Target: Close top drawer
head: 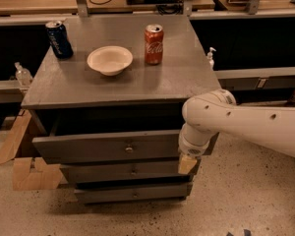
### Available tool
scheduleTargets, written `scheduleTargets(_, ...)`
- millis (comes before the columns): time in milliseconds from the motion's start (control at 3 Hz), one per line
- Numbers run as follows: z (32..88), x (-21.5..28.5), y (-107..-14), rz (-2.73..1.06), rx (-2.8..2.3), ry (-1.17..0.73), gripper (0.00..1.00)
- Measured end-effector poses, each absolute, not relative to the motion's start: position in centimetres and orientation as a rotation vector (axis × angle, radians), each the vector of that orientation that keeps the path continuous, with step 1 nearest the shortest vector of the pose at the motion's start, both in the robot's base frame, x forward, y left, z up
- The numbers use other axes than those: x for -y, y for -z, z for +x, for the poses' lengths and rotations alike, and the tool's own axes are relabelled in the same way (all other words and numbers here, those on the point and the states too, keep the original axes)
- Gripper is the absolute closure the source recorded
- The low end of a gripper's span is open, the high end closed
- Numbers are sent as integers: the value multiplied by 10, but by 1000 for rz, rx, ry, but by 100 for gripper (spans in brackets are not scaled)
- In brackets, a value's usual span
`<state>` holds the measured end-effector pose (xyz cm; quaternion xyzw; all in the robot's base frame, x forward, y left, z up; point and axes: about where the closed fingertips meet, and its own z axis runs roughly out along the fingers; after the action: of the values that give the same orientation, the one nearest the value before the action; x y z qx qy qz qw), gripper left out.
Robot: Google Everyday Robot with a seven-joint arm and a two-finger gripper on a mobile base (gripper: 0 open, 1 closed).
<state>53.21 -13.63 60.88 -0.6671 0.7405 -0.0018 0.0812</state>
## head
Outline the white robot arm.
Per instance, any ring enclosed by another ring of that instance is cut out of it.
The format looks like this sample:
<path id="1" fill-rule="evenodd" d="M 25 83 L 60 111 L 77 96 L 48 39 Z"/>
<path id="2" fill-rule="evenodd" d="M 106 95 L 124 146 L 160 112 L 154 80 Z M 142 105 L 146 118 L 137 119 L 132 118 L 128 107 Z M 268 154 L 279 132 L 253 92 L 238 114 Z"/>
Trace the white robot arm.
<path id="1" fill-rule="evenodd" d="M 218 89 L 189 98 L 182 116 L 180 174 L 191 172 L 220 132 L 295 157 L 295 107 L 239 106 L 231 92 Z"/>

